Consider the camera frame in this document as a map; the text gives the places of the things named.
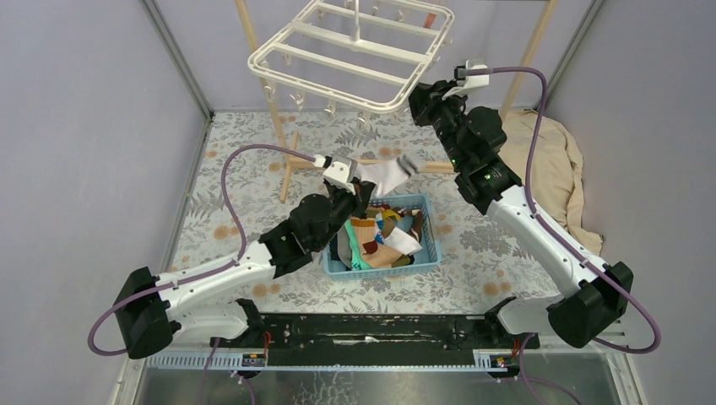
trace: wooden pole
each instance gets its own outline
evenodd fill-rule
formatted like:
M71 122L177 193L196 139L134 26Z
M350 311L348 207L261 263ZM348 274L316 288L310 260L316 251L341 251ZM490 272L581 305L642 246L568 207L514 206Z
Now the wooden pole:
M304 159L296 158L291 156L290 158L291 167L294 169L321 169L320 167L314 166L311 162L306 162ZM374 165L376 163L382 163L385 160L380 159L358 159L358 163L362 165ZM426 162L426 167L420 171L421 173L454 173L455 170L450 162Z
M253 53L258 49L258 43L256 39L256 31L253 29L253 23L251 21L251 15L248 13L246 0L235 0L235 3L236 10L239 12L241 26L244 27L248 47ZM258 81L261 82L262 89L269 85L265 78L258 78ZM268 111L271 113L271 121L274 122L274 130L276 131L276 137L279 139L279 145L284 148L288 148L288 143L286 143L286 136L284 134L284 126L281 124L279 111L276 109L276 102L273 100L266 100L266 102L268 103ZM286 168L289 166L289 157L290 155L284 154Z
M522 60L519 62L519 66L529 66L532 64L534 54L537 53L537 48L540 47L540 42L545 36L547 26L550 24L552 14L555 12L558 0L547 0L545 6L542 8L540 19L537 20L537 24L534 26L532 31L532 37L529 39L527 48L524 50ZM500 108L500 117L503 121L507 117L507 113L513 108L513 103L519 89L522 87L522 81L524 80L524 73L517 73L513 78L513 82L510 84L510 90L507 91L507 97L502 102Z
M291 141L291 149L296 150L296 148L298 148L298 131L293 132L293 141ZM286 162L286 170L284 172L284 183L281 185L281 196L279 198L279 200L282 203L286 202L286 196L289 193L290 175L291 175L291 172L293 171L293 169L295 169L295 166L294 166L295 161L292 158L296 158L296 157L289 155L289 160ZM306 162L304 159L299 159L299 158L296 158L296 159L300 160L301 162Z

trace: gray wall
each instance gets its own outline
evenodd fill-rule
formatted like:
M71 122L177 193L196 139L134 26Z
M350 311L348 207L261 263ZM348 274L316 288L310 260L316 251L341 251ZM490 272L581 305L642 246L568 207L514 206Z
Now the gray wall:
M637 356L651 405L713 403L716 3L609 2L550 113L584 154L587 229L664 333ZM650 342L631 313L633 346Z
M5 0L0 55L0 402L105 403L87 332L160 265L203 118L137 1Z
M342 0L329 0L329 2L343 4ZM251 52L233 1L159 0L157 3L213 108L266 109L266 102L258 81L247 67L247 59ZM247 3L261 44L288 24L307 1L249 0ZM484 57L487 63L494 67L518 64L544 4L539 1L481 0L445 0L443 3L457 16L451 34L454 42L440 51L438 55L442 57L441 61L423 77L423 81L450 78L456 64L471 57ZM533 64L535 67L543 69L546 73L554 71L589 3L590 0L559 2L552 24L546 31L535 57ZM361 11L369 12L371 5L372 0L361 1ZM389 18L394 16L394 11L389 12L389 9L388 5L383 4L379 15ZM409 13L407 18L418 19L419 24L424 19L419 13ZM340 24L341 21L337 24L332 24L333 22L333 20L326 20L321 26L328 24L335 30L349 28L348 19L342 20L343 24ZM363 32L367 35L381 34L375 31L375 28L364 28ZM406 46L406 42L409 42L406 39L396 39L396 41L400 42L396 44L400 46ZM319 51L320 47L307 46L306 49ZM283 63L275 63L272 67L281 65ZM290 68L300 68L300 65L300 62L294 62ZM305 77L308 78L321 78L328 82L339 80L338 75L324 74L326 71L322 68L312 67L310 71L305 70ZM395 74L403 77L407 75L404 69ZM482 105L500 105L511 79L510 76L504 75L494 77L492 85L471 96L471 101ZM389 93L386 86L382 84L376 84L368 89L361 82L355 81L343 85L347 85L352 91L365 90L376 97ZM289 89L279 87L279 107L295 108L288 93ZM533 105L539 97L539 82L526 80L515 105ZM325 100L309 96L306 105L323 108Z

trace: blue plastic basket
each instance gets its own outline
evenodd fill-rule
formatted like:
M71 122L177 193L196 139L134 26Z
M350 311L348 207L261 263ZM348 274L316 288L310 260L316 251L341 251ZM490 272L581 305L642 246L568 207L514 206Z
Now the blue plastic basket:
M435 240L432 234L430 221L433 215L432 204L425 194L409 194L405 196L389 196L381 198L373 198L371 205L388 204L391 207L405 209L422 210L426 216L423 224L423 240L420 244L422 250L413 255L415 261L409 266L393 267L393 268L368 268L365 270L349 270L341 261L331 260L330 250L327 248L323 251L323 270L335 281L357 280L361 278L377 278L386 276L399 276L404 274L428 273L435 266L440 264L442 260L442 252L440 251L440 243ZM402 230L410 228L412 219L403 218L398 222L398 227Z

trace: hanging clip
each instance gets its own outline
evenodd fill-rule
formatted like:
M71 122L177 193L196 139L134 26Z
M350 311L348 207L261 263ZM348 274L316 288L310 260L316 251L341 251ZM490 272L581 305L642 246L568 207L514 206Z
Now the hanging clip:
M326 108L323 109L323 111L326 113L326 117L329 120L332 120L335 116L335 101L330 100Z
M392 122L400 122L405 113L408 111L410 111L410 107L400 106L400 108L390 114L390 120Z
M358 113L358 129L365 129L370 124L372 114L370 112L359 112Z
M276 94L276 88L271 85L263 86L263 96L266 97L266 101L269 103L274 102L274 95Z
M436 63L440 62L440 57L434 57L430 63L427 65L427 70L432 69L433 66L435 66Z
M303 110L303 103L306 101L306 96L303 92L303 90L299 90L296 94L289 94L289 97L293 99L293 101L296 103L296 109L298 111Z

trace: sock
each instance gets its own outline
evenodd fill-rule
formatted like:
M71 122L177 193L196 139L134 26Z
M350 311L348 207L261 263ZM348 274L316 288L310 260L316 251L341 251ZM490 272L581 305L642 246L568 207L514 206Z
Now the sock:
M400 215L395 213L395 211L393 211L392 209L386 209L385 211L382 212L383 219L387 219L390 217L395 217L400 222Z
M376 216L378 216L378 214L380 214L380 213L381 213L381 210L378 208L374 208L374 207L366 208L366 217L367 218L376 218Z
M393 229L393 232L390 233L390 236L385 238L385 245L392 247L396 251L399 251L406 256L412 255L413 253L416 253L417 251L420 251L420 249L422 249L420 242L418 242L415 237L408 235L404 230L400 228Z
M402 254L387 245L378 245L375 253L365 254L362 259L373 268L390 268Z
M420 210L413 210L413 224L410 226L410 233L413 234L417 241L423 239L423 224L425 223L425 215Z
M338 234L336 234L336 239L338 239L338 256L340 261L342 261L347 268L352 268L351 260L353 258L353 251L350 249L350 238L344 226L340 227Z
M361 248L358 244L358 239L355 237L355 231L353 225L350 224L350 220L345 221L344 228L345 233L348 234L350 244L350 267L356 270L371 268L371 265L364 262L361 257Z
M358 242L363 262L372 268L384 268L390 267L391 263L398 260L401 255L399 251L376 242L377 226L375 219L358 219L354 217L350 219L350 225L355 232L355 239Z
M378 250L378 242L368 242L363 244L363 249L366 250L366 253L371 254L375 253Z
M331 252L331 260L340 260L338 256L338 237L334 236L331 242L328 244L328 249Z
M381 232L382 232L383 241L385 241L385 238L390 236L390 233L393 232L393 229L395 229L395 221L392 218L385 219L382 222Z
M365 247L363 246L376 240L376 220L353 217L350 219L350 224L353 225L353 231L355 232L355 238L358 240L358 246L361 248L361 253L365 253Z
M418 159L402 155L383 163L358 165L355 173L362 181L375 184L376 197L382 197L405 183L421 166Z
M378 236L380 236L381 235L380 231L382 230L382 226L383 226L382 212L376 214L376 224L378 225Z
M410 264L410 258L406 255L402 255L398 258L393 264L390 265L390 267L401 267L401 266L408 266Z

